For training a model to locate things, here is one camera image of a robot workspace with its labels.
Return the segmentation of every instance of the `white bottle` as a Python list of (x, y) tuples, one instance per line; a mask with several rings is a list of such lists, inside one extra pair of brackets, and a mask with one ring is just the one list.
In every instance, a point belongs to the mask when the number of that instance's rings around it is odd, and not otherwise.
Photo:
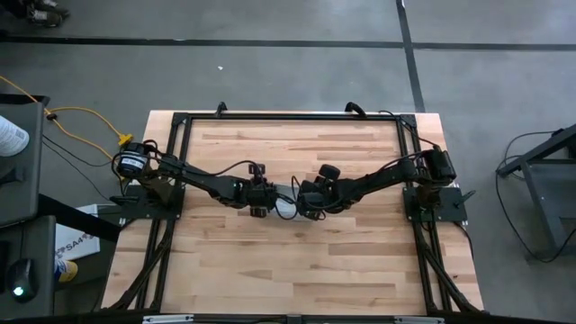
[(26, 130), (0, 116), (0, 157), (16, 155), (28, 145), (30, 136)]

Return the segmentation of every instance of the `wooden plank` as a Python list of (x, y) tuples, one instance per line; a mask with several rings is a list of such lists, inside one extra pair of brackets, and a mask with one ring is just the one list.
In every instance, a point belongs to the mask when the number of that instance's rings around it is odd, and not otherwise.
[[(171, 111), (153, 111), (145, 139), (165, 149)], [(420, 136), (446, 147), (437, 114), (417, 114)], [(179, 148), (182, 132), (178, 133)], [(422, 143), (423, 148), (429, 145)], [(187, 161), (215, 172), (242, 159), (266, 164), (271, 181), (313, 177), (324, 163), (363, 176), (399, 156), (396, 127), (362, 121), (195, 121)], [(240, 166), (229, 174), (248, 176)], [(424, 301), (402, 185), (366, 196), (324, 221), (255, 219), (187, 187), (175, 228), (162, 311), (191, 313), (423, 314)], [(103, 305), (141, 268), (149, 220), (120, 236)], [(482, 299), (468, 242), (438, 224), (446, 271), (476, 306)], [(433, 291), (439, 305), (436, 277)], [(148, 289), (152, 296), (156, 278)]]

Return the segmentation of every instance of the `concrete floor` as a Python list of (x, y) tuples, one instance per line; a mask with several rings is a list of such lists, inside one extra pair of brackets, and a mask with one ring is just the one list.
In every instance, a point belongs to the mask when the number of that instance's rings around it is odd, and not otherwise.
[[(73, 16), (48, 35), (229, 40), (401, 41), (394, 0), (61, 0)], [(574, 43), (572, 0), (405, 0), (414, 41)], [(576, 259), (528, 263), (498, 205), (493, 171), (513, 137), (575, 122), (576, 52), (416, 50), (426, 111), (440, 113), (467, 203), (485, 308), (495, 314), (576, 320)], [(51, 107), (96, 109), (140, 139), (153, 109), (414, 112), (403, 49), (114, 47), (0, 44), (0, 71)], [(13, 93), (0, 85), (0, 92)], [(92, 116), (62, 113), (71, 131), (109, 151), (116, 138)], [(90, 161), (105, 157), (46, 125), (45, 133)], [(514, 153), (537, 139), (521, 140)], [(106, 194), (118, 189), (109, 168), (78, 165)], [(40, 189), (71, 205), (103, 203), (52, 152), (43, 152)], [(528, 245), (542, 231), (524, 185), (502, 194)], [(68, 311), (86, 311), (97, 284), (69, 292)]]

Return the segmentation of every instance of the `butcher block tabletop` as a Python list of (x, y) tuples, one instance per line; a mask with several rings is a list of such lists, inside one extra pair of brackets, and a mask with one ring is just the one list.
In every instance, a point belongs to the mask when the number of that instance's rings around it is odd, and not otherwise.
[[(166, 150), (173, 113), (150, 112), (143, 139), (155, 140), (160, 150)], [(438, 114), (418, 113), (416, 119), (420, 137), (446, 148)], [(181, 140), (180, 131), (176, 149)], [(313, 180), (323, 164), (338, 167), (341, 178), (359, 177), (399, 156), (396, 126), (389, 121), (198, 120), (193, 122), (187, 162), (218, 172), (251, 159), (265, 164), (269, 181), (289, 185), (291, 176)], [(228, 174), (249, 177), (248, 166)], [(183, 214), (175, 226), (162, 312), (425, 314), (402, 187), (369, 194), (352, 209), (328, 214), (325, 220), (287, 221), (250, 217), (248, 209), (225, 207), (187, 186)], [(116, 302), (141, 269), (150, 224), (136, 220), (121, 232), (103, 307)], [(465, 235), (452, 223), (437, 227), (446, 271), (481, 308)], [(437, 279), (431, 268), (429, 272), (436, 305), (441, 307)], [(155, 284), (156, 272), (147, 302)]]

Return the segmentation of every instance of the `black floor stripe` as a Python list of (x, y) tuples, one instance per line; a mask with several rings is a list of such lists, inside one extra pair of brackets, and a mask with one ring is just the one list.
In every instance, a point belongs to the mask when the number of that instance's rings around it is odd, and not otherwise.
[(425, 113), (426, 108), (424, 107), (424, 98), (422, 97), (422, 89), (420, 88), (418, 69), (416, 68), (416, 59), (414, 58), (414, 49), (412, 48), (412, 38), (410, 37), (410, 28), (408, 26), (404, 2), (402, 0), (396, 0), (396, 8), (398, 9), (398, 18), (400, 19), (400, 30), (404, 42), (404, 53), (406, 54), (406, 65), (408, 66), (408, 77), (412, 89), (412, 97), (414, 98), (414, 106), (416, 113)]
[(576, 44), (495, 44), (495, 43), (412, 43), (415, 50), (525, 50), (525, 51), (576, 51)]
[(42, 37), (4, 36), (0, 42), (67, 45), (129, 45), (129, 46), (222, 46), (222, 47), (280, 47), (280, 48), (347, 48), (401, 49), (401, 41), (354, 40), (170, 40), (129, 39), (105, 37)]

